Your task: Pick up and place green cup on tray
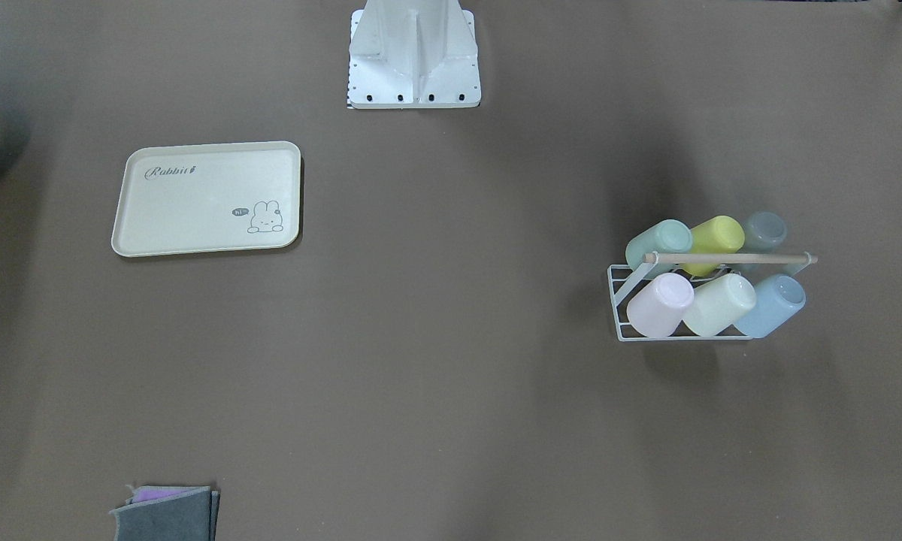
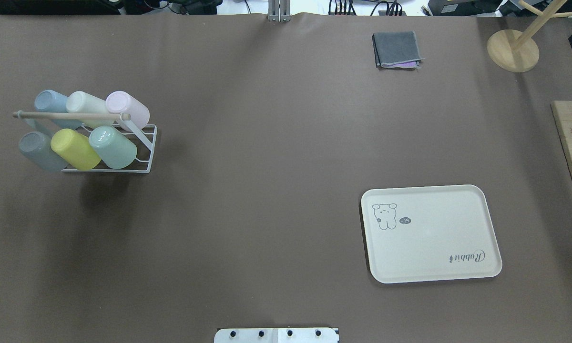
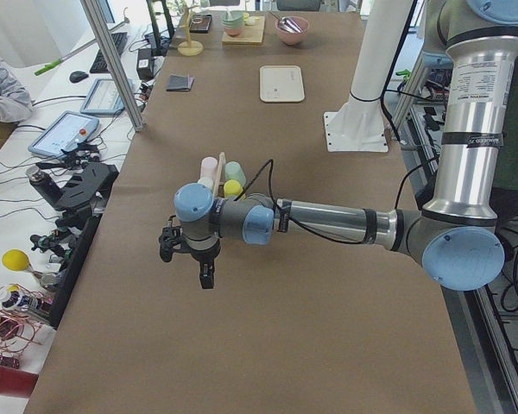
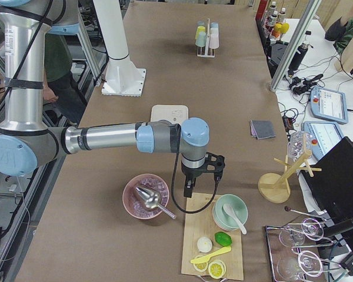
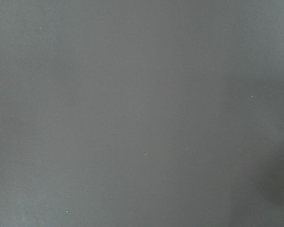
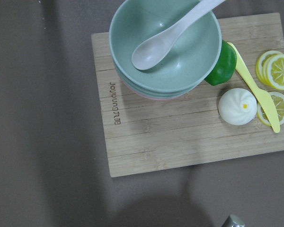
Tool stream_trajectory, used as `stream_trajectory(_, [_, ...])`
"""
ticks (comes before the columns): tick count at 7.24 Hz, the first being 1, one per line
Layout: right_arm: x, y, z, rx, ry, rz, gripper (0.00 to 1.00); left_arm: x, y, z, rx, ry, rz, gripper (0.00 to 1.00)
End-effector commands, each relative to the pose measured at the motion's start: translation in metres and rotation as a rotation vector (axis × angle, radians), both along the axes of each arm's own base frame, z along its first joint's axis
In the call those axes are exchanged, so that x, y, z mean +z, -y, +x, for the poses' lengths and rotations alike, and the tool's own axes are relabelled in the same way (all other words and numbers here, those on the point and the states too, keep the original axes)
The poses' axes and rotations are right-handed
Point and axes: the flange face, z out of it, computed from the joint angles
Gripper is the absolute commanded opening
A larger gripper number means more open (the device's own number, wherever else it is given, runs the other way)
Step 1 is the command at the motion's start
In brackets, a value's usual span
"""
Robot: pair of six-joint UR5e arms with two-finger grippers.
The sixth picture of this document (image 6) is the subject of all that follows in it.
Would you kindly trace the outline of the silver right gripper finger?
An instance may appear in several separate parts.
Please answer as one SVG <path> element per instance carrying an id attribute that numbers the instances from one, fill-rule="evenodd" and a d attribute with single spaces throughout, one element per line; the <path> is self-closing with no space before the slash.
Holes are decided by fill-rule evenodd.
<path id="1" fill-rule="evenodd" d="M 235 214 L 230 214 L 222 227 L 245 227 L 244 221 Z"/>

